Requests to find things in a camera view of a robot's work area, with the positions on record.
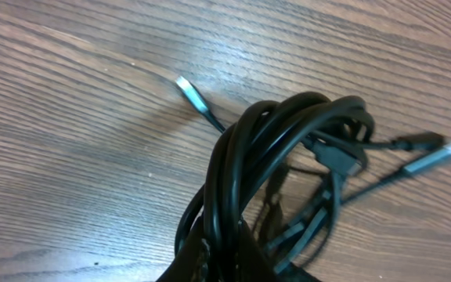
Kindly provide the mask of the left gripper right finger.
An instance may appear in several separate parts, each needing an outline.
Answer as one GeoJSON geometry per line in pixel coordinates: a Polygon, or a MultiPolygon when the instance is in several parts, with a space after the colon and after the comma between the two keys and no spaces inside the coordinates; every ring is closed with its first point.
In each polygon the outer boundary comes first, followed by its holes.
{"type": "Polygon", "coordinates": [[[321,282],[293,264],[281,274],[276,274],[244,220],[239,223],[236,267],[236,280],[239,282],[321,282]]]}

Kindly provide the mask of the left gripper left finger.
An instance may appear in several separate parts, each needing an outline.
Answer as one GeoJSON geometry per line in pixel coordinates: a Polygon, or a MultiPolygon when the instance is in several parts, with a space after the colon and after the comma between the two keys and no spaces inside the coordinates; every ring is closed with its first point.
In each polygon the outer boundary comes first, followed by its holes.
{"type": "Polygon", "coordinates": [[[205,282],[209,274],[210,245],[204,238],[203,219],[189,232],[183,247],[157,282],[205,282]]]}

